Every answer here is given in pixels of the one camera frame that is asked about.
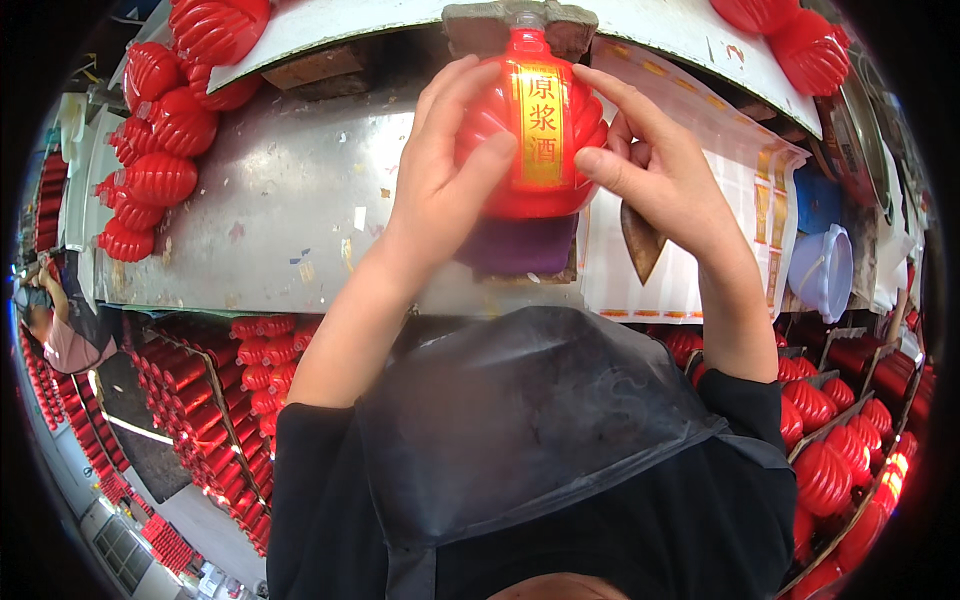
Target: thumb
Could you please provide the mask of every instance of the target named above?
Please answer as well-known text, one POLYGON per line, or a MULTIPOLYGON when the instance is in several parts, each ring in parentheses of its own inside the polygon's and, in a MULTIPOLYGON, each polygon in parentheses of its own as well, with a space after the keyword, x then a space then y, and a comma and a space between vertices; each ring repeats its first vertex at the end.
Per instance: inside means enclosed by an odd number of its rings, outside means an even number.
POLYGON ((657 176, 602 148, 582 148, 573 162, 588 179, 603 185, 637 210, 645 204, 651 189, 659 186, 657 176))
POLYGON ((450 182, 451 192, 465 204, 479 207, 510 170, 515 154, 516 137, 512 133, 491 135, 473 150, 450 182))

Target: pink shirt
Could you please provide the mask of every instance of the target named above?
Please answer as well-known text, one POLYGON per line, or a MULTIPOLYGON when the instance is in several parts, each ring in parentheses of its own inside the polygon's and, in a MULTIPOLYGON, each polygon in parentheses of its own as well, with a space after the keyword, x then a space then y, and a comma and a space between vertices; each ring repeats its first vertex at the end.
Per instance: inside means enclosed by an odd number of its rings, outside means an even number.
POLYGON ((47 343, 43 345, 43 356, 50 361, 50 366, 59 372, 93 369, 117 353, 116 342, 110 338, 103 355, 97 360, 99 352, 84 336, 78 334, 56 315, 51 321, 50 334, 47 337, 47 343))

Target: purple cloth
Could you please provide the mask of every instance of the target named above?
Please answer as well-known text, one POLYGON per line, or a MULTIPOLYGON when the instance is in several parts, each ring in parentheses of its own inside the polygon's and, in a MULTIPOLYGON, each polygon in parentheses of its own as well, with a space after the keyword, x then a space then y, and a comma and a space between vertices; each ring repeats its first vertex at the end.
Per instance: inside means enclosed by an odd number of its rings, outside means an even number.
POLYGON ((579 216, 523 221, 480 217, 456 259, 489 275, 559 273, 566 267, 579 216))

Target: bottle label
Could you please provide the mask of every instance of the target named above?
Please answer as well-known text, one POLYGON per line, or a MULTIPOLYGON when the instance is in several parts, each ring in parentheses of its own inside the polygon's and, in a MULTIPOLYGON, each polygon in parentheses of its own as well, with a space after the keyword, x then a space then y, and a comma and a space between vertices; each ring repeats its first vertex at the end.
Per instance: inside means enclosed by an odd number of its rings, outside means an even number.
POLYGON ((513 99, 520 116, 519 185, 557 187, 564 181, 564 100, 557 65, 514 63, 513 99))

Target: metal table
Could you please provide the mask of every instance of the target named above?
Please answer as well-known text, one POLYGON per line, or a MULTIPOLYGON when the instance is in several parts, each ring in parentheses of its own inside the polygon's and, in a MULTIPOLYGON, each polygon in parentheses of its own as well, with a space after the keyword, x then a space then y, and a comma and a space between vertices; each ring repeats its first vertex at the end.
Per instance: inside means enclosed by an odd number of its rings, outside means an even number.
MULTIPOLYGON (((130 264, 96 251, 94 296, 146 307, 326 312, 387 224, 424 85, 412 77, 319 103, 265 85, 222 115, 198 161, 197 188, 164 220, 152 256, 130 264)), ((477 284, 469 268, 451 263, 418 300, 421 313, 447 315, 529 304, 582 307, 580 282, 477 284)))

